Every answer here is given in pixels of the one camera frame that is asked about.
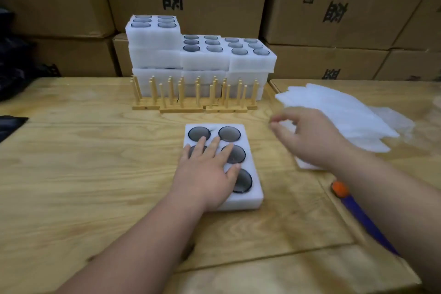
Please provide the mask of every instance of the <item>wooden rack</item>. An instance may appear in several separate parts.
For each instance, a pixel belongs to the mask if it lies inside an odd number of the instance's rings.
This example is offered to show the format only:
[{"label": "wooden rack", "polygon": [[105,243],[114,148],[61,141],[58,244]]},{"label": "wooden rack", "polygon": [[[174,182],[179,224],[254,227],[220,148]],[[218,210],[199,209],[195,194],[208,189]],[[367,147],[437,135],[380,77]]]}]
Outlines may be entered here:
[{"label": "wooden rack", "polygon": [[[178,93],[175,95],[173,91],[173,78],[169,77],[167,84],[159,84],[159,92],[157,92],[155,77],[151,77],[149,80],[151,97],[143,97],[141,95],[141,89],[136,76],[131,79],[133,92],[135,94],[135,103],[133,105],[134,110],[159,110],[160,113],[246,113],[248,110],[256,110],[256,97],[259,83],[257,79],[253,84],[253,91],[250,99],[245,98],[247,85],[242,85],[242,81],[239,79],[237,83],[237,96],[236,98],[230,98],[230,87],[227,85],[227,79],[222,81],[221,97],[216,98],[216,86],[218,85],[218,79],[213,78],[213,82],[210,85],[209,97],[200,96],[200,79],[199,77],[195,81],[195,97],[185,96],[185,83],[184,78],[181,77],[178,81]],[[168,96],[164,95],[164,87],[168,86]]]}]

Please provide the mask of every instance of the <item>finger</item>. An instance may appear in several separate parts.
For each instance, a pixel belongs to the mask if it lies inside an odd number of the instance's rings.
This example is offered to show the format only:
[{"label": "finger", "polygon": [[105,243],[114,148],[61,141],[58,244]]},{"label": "finger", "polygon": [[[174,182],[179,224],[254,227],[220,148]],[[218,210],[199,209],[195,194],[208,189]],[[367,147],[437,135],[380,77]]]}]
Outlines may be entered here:
[{"label": "finger", "polygon": [[219,136],[216,136],[215,138],[213,138],[210,145],[205,149],[202,156],[204,158],[213,158],[214,155],[216,154],[216,150],[218,149],[220,141],[221,141],[221,138]]},{"label": "finger", "polygon": [[179,157],[179,163],[188,159],[188,152],[190,151],[190,144],[186,144],[182,149],[181,156]]},{"label": "finger", "polygon": [[227,179],[228,184],[231,186],[231,189],[234,188],[234,185],[237,181],[237,177],[240,172],[241,165],[240,164],[234,164],[229,170],[227,171]]},{"label": "finger", "polygon": [[191,153],[191,158],[197,158],[202,155],[202,152],[204,150],[206,138],[205,136],[202,136],[198,143],[195,145],[195,148],[193,149],[193,152]]},{"label": "finger", "polygon": [[291,120],[294,124],[297,124],[305,111],[308,108],[305,107],[288,107],[279,113],[274,114],[269,118],[269,122],[280,122],[285,120]]},{"label": "finger", "polygon": [[233,146],[234,146],[234,144],[230,143],[229,145],[224,147],[222,149],[222,151],[219,152],[219,154],[215,157],[220,165],[223,166],[223,165],[225,165],[225,163],[227,163],[227,160],[228,160],[228,157],[231,153],[231,150],[233,150]]},{"label": "finger", "polygon": [[298,135],[289,131],[278,122],[271,122],[269,127],[273,131],[278,140],[293,154],[296,153]]}]

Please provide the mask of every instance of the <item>stack of foam trays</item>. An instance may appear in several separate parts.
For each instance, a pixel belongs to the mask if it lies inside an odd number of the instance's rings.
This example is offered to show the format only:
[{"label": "stack of foam trays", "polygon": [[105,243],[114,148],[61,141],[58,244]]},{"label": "stack of foam trays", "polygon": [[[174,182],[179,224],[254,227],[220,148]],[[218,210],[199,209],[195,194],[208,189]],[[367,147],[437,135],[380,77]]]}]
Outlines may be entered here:
[{"label": "stack of foam trays", "polygon": [[[134,15],[126,26],[133,75],[137,77],[142,97],[150,97],[149,80],[154,76],[159,84],[170,77],[182,79],[185,96],[195,96],[195,83],[200,84],[200,96],[208,97],[210,85],[217,78],[216,97],[222,93],[222,81],[230,85],[230,98],[239,91],[252,96],[251,85],[259,86],[256,100],[262,98],[268,74],[274,72],[277,56],[258,39],[222,38],[220,35],[183,35],[178,20],[171,15]],[[173,91],[178,93],[177,82]],[[170,88],[164,86],[168,96]]]}]

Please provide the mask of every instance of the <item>wooden tabletop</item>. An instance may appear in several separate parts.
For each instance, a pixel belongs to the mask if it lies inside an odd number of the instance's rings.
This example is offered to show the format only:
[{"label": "wooden tabletop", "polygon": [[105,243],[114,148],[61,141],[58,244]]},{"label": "wooden tabletop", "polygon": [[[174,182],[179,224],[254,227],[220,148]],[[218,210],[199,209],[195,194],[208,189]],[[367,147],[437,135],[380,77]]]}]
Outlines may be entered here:
[{"label": "wooden tabletop", "polygon": [[[403,101],[415,116],[439,89],[363,83],[345,91],[394,109]],[[204,215],[167,293],[371,293],[419,283],[329,195],[331,174],[297,168],[268,129],[281,107],[269,85],[248,113],[161,115],[132,102],[127,78],[46,78],[0,103],[0,115],[30,118],[0,144],[0,292],[50,293],[124,233],[166,194],[185,124],[198,122],[245,125],[265,199],[257,211]],[[439,140],[428,143],[405,144],[414,155],[393,159],[437,184]]]}]

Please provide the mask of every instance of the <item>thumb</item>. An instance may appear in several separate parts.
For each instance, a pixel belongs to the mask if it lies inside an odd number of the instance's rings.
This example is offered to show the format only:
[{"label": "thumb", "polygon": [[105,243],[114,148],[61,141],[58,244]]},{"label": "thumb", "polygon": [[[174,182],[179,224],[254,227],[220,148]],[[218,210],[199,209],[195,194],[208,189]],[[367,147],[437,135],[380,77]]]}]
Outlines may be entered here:
[{"label": "thumb", "polygon": [[227,171],[227,179],[228,183],[231,185],[231,187],[234,186],[236,183],[237,177],[240,172],[241,165],[240,164],[234,164],[229,170]]},{"label": "thumb", "polygon": [[278,122],[271,122],[269,127],[278,140],[285,146],[285,148],[287,148],[291,153],[295,154],[298,136]]}]

